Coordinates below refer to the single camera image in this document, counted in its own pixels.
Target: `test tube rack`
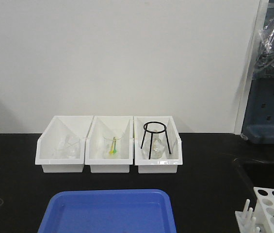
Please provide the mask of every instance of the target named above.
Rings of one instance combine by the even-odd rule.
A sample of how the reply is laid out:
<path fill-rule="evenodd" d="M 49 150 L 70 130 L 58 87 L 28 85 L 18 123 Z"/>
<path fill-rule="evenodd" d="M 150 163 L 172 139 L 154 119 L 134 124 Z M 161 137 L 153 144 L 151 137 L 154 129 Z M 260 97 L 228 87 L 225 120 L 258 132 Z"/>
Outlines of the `test tube rack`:
<path fill-rule="evenodd" d="M 274 233 L 274 189 L 254 187 L 257 196 L 255 209 L 247 199 L 243 211 L 236 211 L 240 233 Z"/>

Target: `white plastic bin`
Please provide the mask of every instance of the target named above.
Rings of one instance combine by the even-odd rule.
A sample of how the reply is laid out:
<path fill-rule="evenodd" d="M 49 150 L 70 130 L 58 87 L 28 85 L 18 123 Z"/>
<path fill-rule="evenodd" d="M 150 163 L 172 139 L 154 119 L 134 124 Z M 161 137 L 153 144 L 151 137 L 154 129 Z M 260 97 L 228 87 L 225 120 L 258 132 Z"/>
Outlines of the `white plastic bin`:
<path fill-rule="evenodd" d="M 35 164 L 48 172 L 82 172 L 93 116 L 54 116 L 37 141 Z"/>
<path fill-rule="evenodd" d="M 164 153 L 159 159 L 148 159 L 145 153 L 145 143 L 141 149 L 142 139 L 144 136 L 144 124 L 158 121 L 166 125 L 167 135 L 171 154 L 167 146 L 165 133 L 158 134 L 159 139 L 165 145 Z M 152 124 L 150 130 L 161 131 L 161 125 Z M 145 134 L 145 142 L 150 140 L 151 133 Z M 176 129 L 172 116 L 134 116 L 134 148 L 135 148 L 135 165 L 138 166 L 139 173 L 176 173 L 177 166 L 182 165 L 182 146 L 181 139 Z"/>
<path fill-rule="evenodd" d="M 87 142 L 85 164 L 92 173 L 128 173 L 133 164 L 133 117 L 95 116 Z"/>

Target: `storage bin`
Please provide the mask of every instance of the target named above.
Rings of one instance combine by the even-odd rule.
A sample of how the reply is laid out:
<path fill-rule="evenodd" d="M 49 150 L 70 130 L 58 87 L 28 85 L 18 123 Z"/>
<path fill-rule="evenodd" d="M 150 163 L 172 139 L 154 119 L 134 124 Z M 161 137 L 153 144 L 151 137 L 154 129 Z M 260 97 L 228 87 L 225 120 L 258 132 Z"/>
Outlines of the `storage bin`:
<path fill-rule="evenodd" d="M 133 163 L 133 117 L 95 116 L 85 164 L 92 173 L 127 173 Z"/>
<path fill-rule="evenodd" d="M 37 141 L 35 164 L 47 172 L 82 172 L 93 116 L 54 116 Z"/>
<path fill-rule="evenodd" d="M 167 135 L 169 141 L 170 152 L 167 145 L 165 133 L 158 133 L 158 137 L 164 145 L 164 152 L 159 159 L 149 159 L 146 141 L 151 139 L 150 133 L 144 133 L 144 124 L 152 121 L 163 123 L 167 127 Z M 152 131 L 161 131 L 160 124 L 148 125 Z M 145 134 L 143 148 L 141 149 L 143 136 Z M 182 146 L 181 139 L 176 129 L 172 116 L 134 116 L 134 149 L 135 149 L 135 165 L 138 166 L 139 173 L 176 173 L 177 166 L 182 165 Z"/>
<path fill-rule="evenodd" d="M 169 196 L 157 189 L 67 191 L 49 202 L 38 233 L 176 233 Z"/>

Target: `glass beaker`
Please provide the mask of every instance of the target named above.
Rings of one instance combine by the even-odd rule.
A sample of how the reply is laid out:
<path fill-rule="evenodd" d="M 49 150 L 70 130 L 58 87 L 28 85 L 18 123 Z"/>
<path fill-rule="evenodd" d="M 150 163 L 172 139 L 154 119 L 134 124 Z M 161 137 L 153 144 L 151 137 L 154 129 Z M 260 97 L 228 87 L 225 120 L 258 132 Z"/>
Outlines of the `glass beaker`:
<path fill-rule="evenodd" d="M 111 133 L 103 136 L 103 158 L 120 159 L 121 158 L 121 139 L 123 132 L 121 130 L 112 130 Z"/>

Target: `dark blue container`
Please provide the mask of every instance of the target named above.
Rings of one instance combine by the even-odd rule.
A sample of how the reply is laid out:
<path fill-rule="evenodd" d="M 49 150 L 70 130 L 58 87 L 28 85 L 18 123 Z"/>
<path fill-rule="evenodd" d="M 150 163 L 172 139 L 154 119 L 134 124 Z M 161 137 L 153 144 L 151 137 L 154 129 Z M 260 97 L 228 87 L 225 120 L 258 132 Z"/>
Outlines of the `dark blue container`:
<path fill-rule="evenodd" d="M 176 227 L 161 190 L 68 191 L 50 200 L 38 233 L 176 233 Z"/>

